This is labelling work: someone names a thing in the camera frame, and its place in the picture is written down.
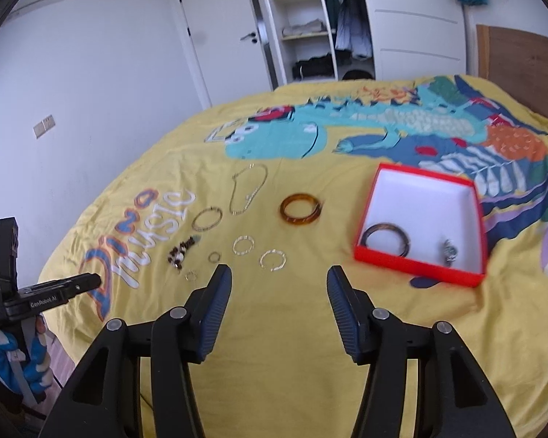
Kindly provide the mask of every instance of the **gloved hand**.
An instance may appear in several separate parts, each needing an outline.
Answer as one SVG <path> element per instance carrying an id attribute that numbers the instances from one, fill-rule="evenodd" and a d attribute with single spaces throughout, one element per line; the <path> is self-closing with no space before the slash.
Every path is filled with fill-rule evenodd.
<path id="1" fill-rule="evenodd" d="M 35 336 L 29 349 L 30 361 L 23 368 L 24 378 L 33 393 L 38 394 L 49 388 L 53 382 L 51 357 L 47 353 L 47 328 L 42 316 L 37 316 Z M 0 381 L 14 393 L 22 395 L 15 375 L 8 361 L 9 352 L 18 349 L 15 337 L 0 330 Z"/>

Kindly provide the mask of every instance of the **headboard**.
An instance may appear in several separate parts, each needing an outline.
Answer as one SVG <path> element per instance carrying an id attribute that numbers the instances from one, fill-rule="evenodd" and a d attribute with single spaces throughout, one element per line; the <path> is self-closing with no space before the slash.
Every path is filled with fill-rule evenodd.
<path id="1" fill-rule="evenodd" d="M 479 77 L 548 117 L 548 38 L 531 32 L 477 25 Z"/>

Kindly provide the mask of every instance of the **screw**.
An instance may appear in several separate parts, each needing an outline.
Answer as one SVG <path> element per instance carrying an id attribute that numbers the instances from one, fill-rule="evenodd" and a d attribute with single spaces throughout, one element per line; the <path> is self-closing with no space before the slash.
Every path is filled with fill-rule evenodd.
<path id="1" fill-rule="evenodd" d="M 450 334 L 453 332 L 453 327 L 446 321 L 439 321 L 437 323 L 437 329 L 443 334 Z"/>
<path id="2" fill-rule="evenodd" d="M 372 315 L 375 319 L 387 319 L 390 317 L 390 312 L 383 308 L 376 308 L 373 310 Z"/>
<path id="3" fill-rule="evenodd" d="M 173 319 L 181 319 L 187 315 L 187 310 L 179 306 L 178 308 L 173 308 L 170 315 Z"/>
<path id="4" fill-rule="evenodd" d="M 106 324 L 107 329 L 110 331 L 117 331 L 122 327 L 122 320 L 121 319 L 111 319 Z"/>

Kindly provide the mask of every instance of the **red box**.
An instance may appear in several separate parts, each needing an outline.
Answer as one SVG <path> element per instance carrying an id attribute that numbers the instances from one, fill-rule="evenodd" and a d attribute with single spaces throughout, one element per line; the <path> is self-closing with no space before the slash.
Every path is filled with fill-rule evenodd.
<path id="1" fill-rule="evenodd" d="M 400 257 L 402 241 L 391 231 L 376 231 L 361 246 L 369 226 L 389 222 L 410 238 L 410 252 Z M 452 266 L 444 266 L 445 240 L 457 248 Z M 354 245 L 355 260 L 416 276 L 476 287 L 487 270 L 483 213 L 469 179 L 407 166 L 380 164 Z"/>

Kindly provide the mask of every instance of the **bed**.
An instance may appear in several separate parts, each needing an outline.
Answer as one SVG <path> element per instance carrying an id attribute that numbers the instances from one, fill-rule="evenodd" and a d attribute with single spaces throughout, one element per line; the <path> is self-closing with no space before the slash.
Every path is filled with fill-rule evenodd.
<path id="1" fill-rule="evenodd" d="M 359 263 L 352 245 L 380 162 L 465 176 L 479 191 L 487 277 L 478 288 L 439 283 Z M 248 209 L 246 195 L 267 178 Z M 313 194 L 320 218 L 291 226 L 278 215 L 288 195 Z M 222 221 L 201 233 L 183 271 L 167 262 L 191 220 L 216 206 Z M 249 235 L 255 247 L 235 255 Z M 270 272 L 269 249 L 287 257 Z M 208 437 L 347 437 L 367 370 L 343 350 L 326 293 L 342 265 L 355 288 L 408 323 L 450 321 L 500 396 L 520 438 L 548 422 L 548 118 L 491 81 L 439 76 L 392 83 L 291 84 L 202 112 L 127 168 L 80 216 L 41 281 L 95 272 L 102 287 L 47 313 L 78 361 L 105 321 L 154 320 L 204 286 L 215 265 L 234 284 L 215 349 L 191 367 Z M 415 364 L 403 437 L 411 437 Z M 142 418 L 153 436 L 149 364 Z"/>

